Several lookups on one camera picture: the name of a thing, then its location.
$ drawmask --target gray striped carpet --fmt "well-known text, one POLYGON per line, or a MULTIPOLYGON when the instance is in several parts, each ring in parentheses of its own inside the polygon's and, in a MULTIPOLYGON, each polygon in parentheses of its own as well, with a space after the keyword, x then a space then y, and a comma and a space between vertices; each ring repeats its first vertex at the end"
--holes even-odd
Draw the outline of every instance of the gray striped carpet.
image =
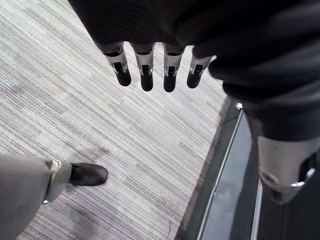
POLYGON ((43 206, 19 239, 175 238, 225 94, 207 72, 198 88, 187 87, 191 48, 166 93, 159 43, 154 88, 144 92, 125 47, 129 87, 118 84, 66 0, 1 0, 0 152, 109 170, 105 185, 70 187, 43 206))

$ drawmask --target robotic finger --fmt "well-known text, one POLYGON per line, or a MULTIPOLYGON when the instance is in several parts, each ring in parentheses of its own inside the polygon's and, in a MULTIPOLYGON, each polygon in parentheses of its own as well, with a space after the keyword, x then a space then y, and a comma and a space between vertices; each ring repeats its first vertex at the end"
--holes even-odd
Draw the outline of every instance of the robotic finger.
POLYGON ((95 43, 95 45, 101 50, 113 68, 120 85, 124 87, 129 86, 131 83, 131 76, 128 69, 124 42, 116 42, 108 45, 95 43))
POLYGON ((176 87, 176 77, 180 66, 185 47, 163 43, 163 68, 164 81, 163 88, 167 93, 171 93, 176 87))
POLYGON ((213 57, 203 57, 196 58, 192 55, 190 70, 188 74, 188 78, 186 80, 186 84, 189 88, 194 89, 199 85, 201 75, 204 73, 205 69, 209 66, 209 63, 213 57))
POLYGON ((149 92, 154 85, 152 72, 154 67, 155 43, 144 45, 131 43, 131 46, 134 50, 137 67, 140 72, 141 87, 146 92, 149 92))

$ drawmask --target robotic hand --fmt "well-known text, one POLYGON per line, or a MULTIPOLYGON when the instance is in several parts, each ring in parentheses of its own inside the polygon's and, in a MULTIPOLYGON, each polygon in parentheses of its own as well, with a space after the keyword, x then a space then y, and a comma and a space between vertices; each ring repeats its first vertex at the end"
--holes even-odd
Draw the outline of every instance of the robotic hand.
POLYGON ((280 204, 315 173, 320 149, 320 2, 308 0, 69 0, 119 83, 131 82, 131 43, 145 91, 153 49, 164 48, 172 92, 184 48, 194 45, 187 85, 205 68, 241 101, 259 155, 263 190, 280 204))

